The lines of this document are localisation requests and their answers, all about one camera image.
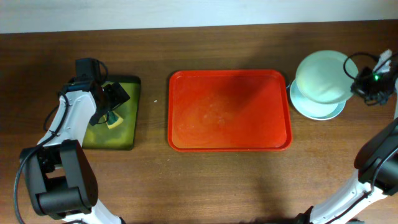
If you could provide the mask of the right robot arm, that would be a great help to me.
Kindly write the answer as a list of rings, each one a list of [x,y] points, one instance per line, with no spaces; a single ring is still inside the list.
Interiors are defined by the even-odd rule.
[[[298,214],[293,223],[355,223],[353,218],[370,206],[397,193],[397,115],[369,140],[354,160],[350,179],[326,201]]]

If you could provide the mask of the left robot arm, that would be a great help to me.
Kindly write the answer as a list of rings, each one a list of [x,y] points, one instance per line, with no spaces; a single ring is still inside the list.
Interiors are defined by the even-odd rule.
[[[130,99],[118,82],[107,84],[106,65],[95,58],[75,62],[76,75],[59,91],[59,105],[36,146],[23,149],[14,181],[23,176],[32,208],[65,223],[122,224],[98,198],[98,183],[83,152],[88,126],[117,123],[114,110]]]

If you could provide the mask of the green and yellow sponge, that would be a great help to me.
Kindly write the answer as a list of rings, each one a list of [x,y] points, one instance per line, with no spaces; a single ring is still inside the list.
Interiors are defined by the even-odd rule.
[[[124,119],[114,111],[110,111],[106,115],[106,125],[109,129],[114,129],[115,127],[119,126]]]

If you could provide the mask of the light blue plate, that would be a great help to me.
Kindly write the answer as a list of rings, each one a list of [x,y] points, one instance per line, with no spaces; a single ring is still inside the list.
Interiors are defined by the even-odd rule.
[[[295,109],[303,116],[325,121],[337,117],[345,108],[346,100],[335,97],[333,92],[316,86],[317,82],[303,82],[296,78],[290,87],[290,99]]]

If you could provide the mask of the light green plate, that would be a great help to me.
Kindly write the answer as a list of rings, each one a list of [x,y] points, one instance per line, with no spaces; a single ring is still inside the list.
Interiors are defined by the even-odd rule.
[[[335,104],[347,101],[353,94],[351,85],[359,73],[345,54],[321,50],[305,57],[299,64],[295,81],[301,94],[316,103]]]

